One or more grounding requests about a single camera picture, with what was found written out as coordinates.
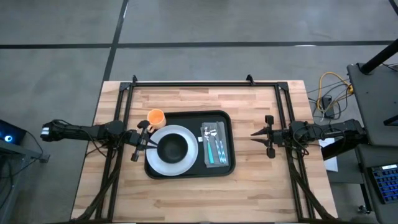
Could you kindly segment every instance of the wooden table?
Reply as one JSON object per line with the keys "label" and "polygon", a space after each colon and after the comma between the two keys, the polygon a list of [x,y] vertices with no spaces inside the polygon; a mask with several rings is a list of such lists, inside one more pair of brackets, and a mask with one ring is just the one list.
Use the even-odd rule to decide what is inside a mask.
{"label": "wooden table", "polygon": [[[288,81],[296,120],[312,121],[303,81]],[[105,82],[95,115],[95,124],[113,120],[120,82]],[[153,180],[144,171],[144,153],[131,162],[134,147],[125,146],[114,222],[292,222],[297,221],[292,186],[284,148],[276,158],[266,156],[264,145],[250,141],[250,134],[274,116],[280,129],[275,91],[270,87],[145,87],[135,88],[129,129],[136,129],[153,108],[165,112],[223,110],[232,121],[236,168],[226,177]],[[317,146],[308,148],[305,165],[310,188],[330,214],[337,217],[335,203]],[[105,158],[92,153],[81,173],[72,218],[94,199],[101,184]],[[305,199],[300,192],[302,207]],[[104,214],[108,211],[105,199]]]}

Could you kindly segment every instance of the keyboard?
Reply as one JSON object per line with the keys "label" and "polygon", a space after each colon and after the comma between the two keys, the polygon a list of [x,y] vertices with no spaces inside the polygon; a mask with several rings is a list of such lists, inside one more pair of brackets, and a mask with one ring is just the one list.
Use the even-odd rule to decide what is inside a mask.
{"label": "keyboard", "polygon": [[381,202],[398,202],[398,164],[371,167],[369,169]]}

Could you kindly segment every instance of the black metal frame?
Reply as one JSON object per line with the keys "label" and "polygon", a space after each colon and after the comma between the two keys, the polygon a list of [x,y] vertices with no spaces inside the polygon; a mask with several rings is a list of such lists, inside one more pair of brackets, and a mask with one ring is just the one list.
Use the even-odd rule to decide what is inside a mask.
{"label": "black metal frame", "polygon": [[[280,91],[284,92],[285,95],[285,100],[287,103],[287,110],[289,114],[289,119],[290,121],[293,121],[294,118],[294,111],[293,111],[293,106],[292,102],[290,99],[290,93],[289,93],[289,86],[287,82],[255,82],[252,78],[251,75],[248,75],[246,78],[246,81],[237,81],[237,82],[138,82],[137,78],[134,76],[132,82],[122,82],[119,87],[119,94],[118,94],[118,100],[116,103],[116,108],[115,108],[115,114],[114,114],[114,120],[119,119],[119,114],[121,111],[121,104],[122,104],[122,99],[124,92],[128,90],[128,95],[127,95],[127,101],[126,101],[126,108],[124,112],[124,118],[123,118],[123,123],[124,123],[124,129],[127,130],[127,124],[129,121],[129,112],[130,112],[130,107],[131,107],[131,102],[132,102],[132,93],[133,89],[135,87],[187,87],[187,86],[202,86],[202,87],[209,87],[209,86],[253,86],[253,87],[272,87],[275,90],[275,97],[277,100],[277,107],[279,111],[279,118],[280,118],[280,123],[283,129],[288,128],[286,125],[286,120],[285,120],[285,114],[284,114],[284,109],[282,106],[282,98]],[[121,161],[123,158],[123,146],[120,145],[120,148],[118,149],[118,154],[116,156],[116,163],[114,165],[114,169],[112,171],[112,174],[116,174],[116,178],[113,177],[112,181],[112,189],[111,189],[111,195],[110,195],[110,200],[109,200],[109,207],[108,207],[108,213],[106,218],[102,218],[102,212],[103,212],[103,199],[100,201],[99,205],[96,208],[96,214],[95,214],[95,219],[94,220],[71,220],[70,222],[72,223],[111,223],[113,220],[113,214],[114,214],[114,206],[116,202],[116,193],[118,189],[118,182],[119,182],[119,171],[121,168]],[[286,148],[286,154],[287,154],[287,164],[289,167],[289,170],[294,167],[294,162],[292,157],[290,156],[289,150]],[[111,170],[111,160],[112,160],[112,150],[108,150],[108,153],[106,155],[106,161],[104,165],[104,172],[103,172],[103,178],[101,181],[101,189],[104,189],[104,187],[107,187],[106,185],[109,182],[109,173]],[[298,160],[298,166],[300,167],[300,175],[302,176],[304,182],[308,185],[308,178],[307,178],[307,173],[305,170],[305,164],[304,160],[300,158]],[[303,216],[303,211],[302,211],[302,206],[301,206],[301,201],[300,201],[300,195],[299,195],[299,190],[297,187],[296,181],[294,179],[290,178],[292,181],[292,191],[293,191],[293,196],[294,196],[294,201],[295,201],[295,209],[297,213],[297,218],[298,220],[303,220],[305,219]],[[313,210],[313,205],[310,203],[309,199],[306,196],[306,203],[307,203],[307,208],[308,208],[308,216],[309,219],[311,220],[316,220],[315,219],[315,213]]]}

